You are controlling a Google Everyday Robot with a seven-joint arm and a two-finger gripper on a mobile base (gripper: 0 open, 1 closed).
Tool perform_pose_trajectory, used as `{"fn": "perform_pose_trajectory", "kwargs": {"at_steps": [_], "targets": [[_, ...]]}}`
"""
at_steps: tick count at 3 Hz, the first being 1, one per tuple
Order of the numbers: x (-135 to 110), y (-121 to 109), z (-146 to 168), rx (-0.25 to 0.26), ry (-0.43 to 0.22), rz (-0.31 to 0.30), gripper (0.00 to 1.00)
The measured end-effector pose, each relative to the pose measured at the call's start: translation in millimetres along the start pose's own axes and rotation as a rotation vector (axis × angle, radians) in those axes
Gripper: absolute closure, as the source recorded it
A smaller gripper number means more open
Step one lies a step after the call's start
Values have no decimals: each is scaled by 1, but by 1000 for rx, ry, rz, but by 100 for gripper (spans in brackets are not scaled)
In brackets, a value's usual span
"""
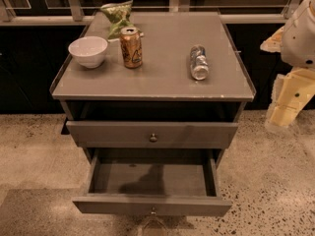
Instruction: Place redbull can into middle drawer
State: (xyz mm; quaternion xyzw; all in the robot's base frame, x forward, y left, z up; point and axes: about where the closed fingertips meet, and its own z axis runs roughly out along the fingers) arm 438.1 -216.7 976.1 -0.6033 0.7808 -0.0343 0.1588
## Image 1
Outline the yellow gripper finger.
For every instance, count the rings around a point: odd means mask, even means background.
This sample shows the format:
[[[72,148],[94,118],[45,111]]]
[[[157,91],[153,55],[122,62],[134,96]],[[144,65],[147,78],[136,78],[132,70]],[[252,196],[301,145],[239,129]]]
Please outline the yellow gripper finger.
[[[293,67],[286,75],[278,74],[273,85],[267,123],[289,126],[315,95],[315,70]]]

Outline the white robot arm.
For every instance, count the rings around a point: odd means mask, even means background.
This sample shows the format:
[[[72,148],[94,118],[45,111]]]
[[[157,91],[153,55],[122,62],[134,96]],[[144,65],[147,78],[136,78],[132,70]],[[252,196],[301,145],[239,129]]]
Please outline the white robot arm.
[[[261,45],[292,69],[277,75],[267,112],[271,126],[288,127],[315,95],[315,0],[303,0],[285,25]]]

